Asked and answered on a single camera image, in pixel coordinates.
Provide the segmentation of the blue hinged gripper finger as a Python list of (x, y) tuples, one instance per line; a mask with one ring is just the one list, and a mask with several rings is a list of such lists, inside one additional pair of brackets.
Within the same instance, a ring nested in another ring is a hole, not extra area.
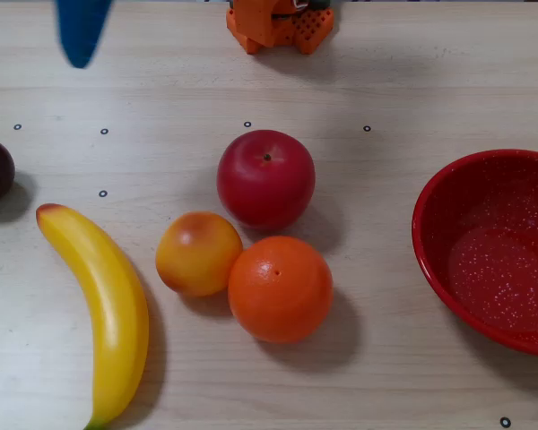
[(79, 1), (56, 1), (59, 39), (67, 60), (73, 67), (83, 67), (81, 42), (82, 11)]

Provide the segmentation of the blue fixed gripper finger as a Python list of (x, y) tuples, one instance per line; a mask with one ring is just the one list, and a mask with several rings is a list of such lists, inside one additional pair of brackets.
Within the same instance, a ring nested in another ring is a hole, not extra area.
[(111, 0), (88, 0), (82, 3), (80, 68), (85, 68), (95, 53), (111, 5)]

